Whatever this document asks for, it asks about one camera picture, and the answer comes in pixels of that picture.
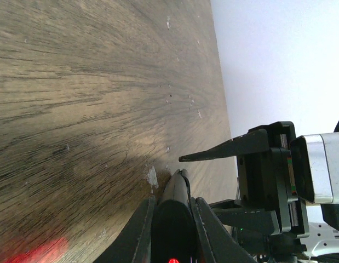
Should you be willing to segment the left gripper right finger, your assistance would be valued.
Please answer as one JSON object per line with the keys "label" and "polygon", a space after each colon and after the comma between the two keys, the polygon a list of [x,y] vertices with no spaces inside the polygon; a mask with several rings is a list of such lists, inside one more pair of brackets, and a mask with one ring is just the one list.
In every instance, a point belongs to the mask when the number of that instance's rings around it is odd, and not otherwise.
{"label": "left gripper right finger", "polygon": [[228,233],[203,198],[190,199],[197,229],[196,262],[255,262]]}

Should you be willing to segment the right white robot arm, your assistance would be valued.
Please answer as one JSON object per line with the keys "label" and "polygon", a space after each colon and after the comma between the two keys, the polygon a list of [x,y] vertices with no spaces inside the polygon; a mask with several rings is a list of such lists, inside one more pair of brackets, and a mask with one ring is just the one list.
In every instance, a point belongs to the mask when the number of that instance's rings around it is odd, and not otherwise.
{"label": "right white robot arm", "polygon": [[234,200],[212,203],[233,239],[258,262],[339,262],[339,122],[297,136],[292,122],[251,128],[180,162],[235,157]]}

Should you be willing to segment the black remote control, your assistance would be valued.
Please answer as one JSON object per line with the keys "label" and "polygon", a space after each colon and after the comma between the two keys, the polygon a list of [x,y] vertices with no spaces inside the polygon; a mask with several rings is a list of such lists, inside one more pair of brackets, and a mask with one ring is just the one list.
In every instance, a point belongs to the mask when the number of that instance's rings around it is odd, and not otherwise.
{"label": "black remote control", "polygon": [[196,223],[190,205],[186,169],[178,169],[167,183],[154,210],[151,225],[151,262],[194,262]]}

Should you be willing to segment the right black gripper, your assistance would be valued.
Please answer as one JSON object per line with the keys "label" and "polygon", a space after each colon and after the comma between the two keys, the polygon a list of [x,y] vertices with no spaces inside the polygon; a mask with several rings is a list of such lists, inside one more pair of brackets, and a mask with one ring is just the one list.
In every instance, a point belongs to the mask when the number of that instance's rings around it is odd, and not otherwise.
{"label": "right black gripper", "polygon": [[179,157],[179,162],[237,156],[241,200],[209,204],[224,224],[264,235],[309,236],[306,203],[296,193],[290,153],[295,139],[292,122],[251,128],[211,149]]}

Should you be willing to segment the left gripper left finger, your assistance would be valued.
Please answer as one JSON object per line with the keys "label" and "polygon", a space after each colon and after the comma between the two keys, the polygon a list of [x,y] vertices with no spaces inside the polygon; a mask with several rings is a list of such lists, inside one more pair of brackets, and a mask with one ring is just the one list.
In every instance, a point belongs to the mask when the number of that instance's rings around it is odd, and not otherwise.
{"label": "left gripper left finger", "polygon": [[150,262],[151,224],[156,206],[155,196],[142,201],[114,242],[94,261]]}

